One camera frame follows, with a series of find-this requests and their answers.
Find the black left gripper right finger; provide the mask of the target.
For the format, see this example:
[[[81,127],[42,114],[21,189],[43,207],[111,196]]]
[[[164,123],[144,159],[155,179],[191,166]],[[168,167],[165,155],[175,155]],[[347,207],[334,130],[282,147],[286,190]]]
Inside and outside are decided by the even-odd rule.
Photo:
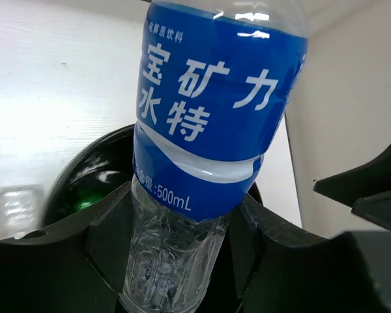
[[[391,312],[391,232],[325,239],[246,196],[229,227],[244,312]]]

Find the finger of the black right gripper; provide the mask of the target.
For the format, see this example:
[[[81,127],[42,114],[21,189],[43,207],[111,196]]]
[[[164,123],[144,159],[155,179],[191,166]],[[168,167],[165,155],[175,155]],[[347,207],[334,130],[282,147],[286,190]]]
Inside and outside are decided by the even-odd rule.
[[[313,191],[391,231],[391,144],[364,165],[316,181]]]

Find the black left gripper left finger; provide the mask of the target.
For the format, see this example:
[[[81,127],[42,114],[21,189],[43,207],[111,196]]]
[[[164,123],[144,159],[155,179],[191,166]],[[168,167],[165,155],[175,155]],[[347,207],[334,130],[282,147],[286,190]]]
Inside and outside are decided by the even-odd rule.
[[[22,239],[0,241],[0,312],[118,312],[130,183]]]

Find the blue label plastic bottle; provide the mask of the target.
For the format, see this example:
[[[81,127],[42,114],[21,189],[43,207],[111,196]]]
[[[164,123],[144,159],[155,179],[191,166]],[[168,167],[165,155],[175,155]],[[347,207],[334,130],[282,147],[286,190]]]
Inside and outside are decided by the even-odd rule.
[[[308,46],[300,1],[152,1],[134,127],[129,312],[194,312]]]

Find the black plastic waste bin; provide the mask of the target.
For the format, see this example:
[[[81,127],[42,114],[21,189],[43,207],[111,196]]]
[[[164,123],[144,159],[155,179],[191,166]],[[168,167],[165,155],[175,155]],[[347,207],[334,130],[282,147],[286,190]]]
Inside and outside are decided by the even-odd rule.
[[[196,246],[242,223],[239,209],[199,224],[179,221],[179,215],[161,210],[159,220],[135,209],[132,195],[134,126],[110,132],[87,146],[61,174],[46,204],[40,242],[57,243],[85,234],[94,245],[135,243],[151,246]]]

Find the orange white label clear bottle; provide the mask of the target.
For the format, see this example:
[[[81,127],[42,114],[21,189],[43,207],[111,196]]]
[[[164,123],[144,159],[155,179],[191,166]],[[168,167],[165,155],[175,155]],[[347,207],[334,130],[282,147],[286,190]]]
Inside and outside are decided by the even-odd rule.
[[[0,188],[0,240],[21,239],[40,226],[44,191],[41,185]]]

